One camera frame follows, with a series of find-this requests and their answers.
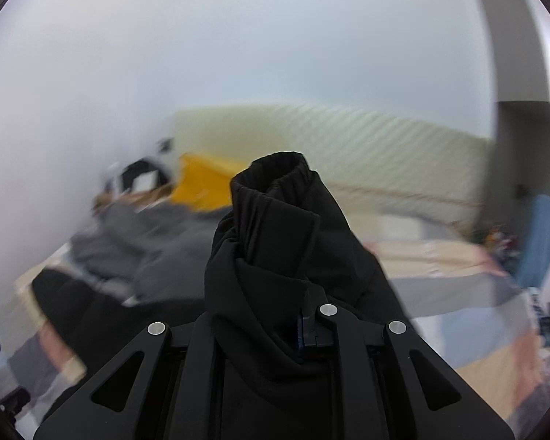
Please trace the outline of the wooden bedside table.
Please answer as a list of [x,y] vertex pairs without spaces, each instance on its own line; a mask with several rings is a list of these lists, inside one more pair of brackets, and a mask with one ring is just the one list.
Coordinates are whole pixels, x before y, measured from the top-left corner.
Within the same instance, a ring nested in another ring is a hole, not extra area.
[[166,200],[172,193],[173,185],[166,184],[147,192],[124,193],[114,198],[110,192],[98,194],[92,204],[92,214],[96,216],[114,202],[126,203],[137,208],[145,208],[159,201]]

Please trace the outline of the black bag on nightstand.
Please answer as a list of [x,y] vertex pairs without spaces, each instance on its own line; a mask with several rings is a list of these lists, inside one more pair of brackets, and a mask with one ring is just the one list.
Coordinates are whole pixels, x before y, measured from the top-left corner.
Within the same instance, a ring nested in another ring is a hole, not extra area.
[[152,158],[142,158],[126,166],[120,174],[120,189],[122,193],[133,193],[132,184],[136,177],[139,175],[157,171],[158,172],[158,185],[166,185],[172,182],[171,174],[160,162]]

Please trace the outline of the yellow pillow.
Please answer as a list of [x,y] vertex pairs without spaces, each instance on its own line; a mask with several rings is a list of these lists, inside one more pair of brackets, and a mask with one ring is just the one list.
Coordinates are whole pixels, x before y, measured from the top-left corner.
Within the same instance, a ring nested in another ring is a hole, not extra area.
[[186,153],[179,161],[180,179],[170,202],[196,212],[229,207],[230,181],[248,167],[247,163],[201,153]]

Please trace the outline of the blue hanging cloth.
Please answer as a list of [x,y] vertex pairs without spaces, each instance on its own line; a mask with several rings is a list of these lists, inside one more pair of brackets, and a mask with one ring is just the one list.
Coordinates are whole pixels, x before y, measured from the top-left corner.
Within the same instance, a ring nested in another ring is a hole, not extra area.
[[522,288],[543,284],[550,268],[550,196],[537,195],[532,204],[532,216],[518,269],[516,282]]

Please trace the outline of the white box on nightstand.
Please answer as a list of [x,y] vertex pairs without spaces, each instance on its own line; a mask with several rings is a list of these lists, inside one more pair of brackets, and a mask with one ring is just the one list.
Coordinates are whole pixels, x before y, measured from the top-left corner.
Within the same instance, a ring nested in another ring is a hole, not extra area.
[[136,177],[132,184],[133,193],[151,192],[158,185],[158,172],[146,172]]

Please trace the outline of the cream quilted headboard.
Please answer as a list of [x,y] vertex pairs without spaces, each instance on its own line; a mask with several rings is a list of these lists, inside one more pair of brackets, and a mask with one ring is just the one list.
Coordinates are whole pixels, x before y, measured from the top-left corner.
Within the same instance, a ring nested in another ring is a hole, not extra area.
[[415,213],[469,227],[477,220],[492,143],[418,119],[346,106],[240,104],[181,109],[177,153],[250,163],[303,154],[347,210]]

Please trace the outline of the black large garment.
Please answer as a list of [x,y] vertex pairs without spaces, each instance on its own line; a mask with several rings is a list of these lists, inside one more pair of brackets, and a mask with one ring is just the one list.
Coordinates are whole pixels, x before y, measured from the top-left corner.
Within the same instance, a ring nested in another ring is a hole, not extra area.
[[332,361],[301,351],[300,318],[321,303],[378,323],[403,320],[404,312],[377,259],[301,154],[260,158],[230,189],[232,207],[204,271],[204,304],[194,312],[173,301],[126,307],[54,269],[33,280],[43,313],[87,368],[43,421],[153,322],[173,328],[208,314],[215,352],[210,439],[329,439],[317,423],[316,383]]

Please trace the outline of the grey fleece garment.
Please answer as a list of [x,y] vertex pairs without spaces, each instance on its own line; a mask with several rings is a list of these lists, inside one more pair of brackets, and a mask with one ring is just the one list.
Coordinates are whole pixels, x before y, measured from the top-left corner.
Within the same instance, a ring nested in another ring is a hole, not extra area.
[[104,293],[121,301],[204,301],[204,270],[229,207],[195,212],[157,203],[142,210],[112,203],[70,241],[71,258]]

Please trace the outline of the patchwork colour-block duvet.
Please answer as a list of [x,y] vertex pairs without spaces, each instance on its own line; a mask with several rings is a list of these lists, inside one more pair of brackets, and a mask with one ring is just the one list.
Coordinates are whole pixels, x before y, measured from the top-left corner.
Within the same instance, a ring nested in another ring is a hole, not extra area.
[[[349,225],[372,250],[417,331],[510,425],[517,438],[550,407],[532,299],[480,245],[420,217],[358,213]],[[32,437],[48,408],[84,375],[84,365],[36,305],[31,269],[0,304],[0,399],[30,396],[16,418]]]

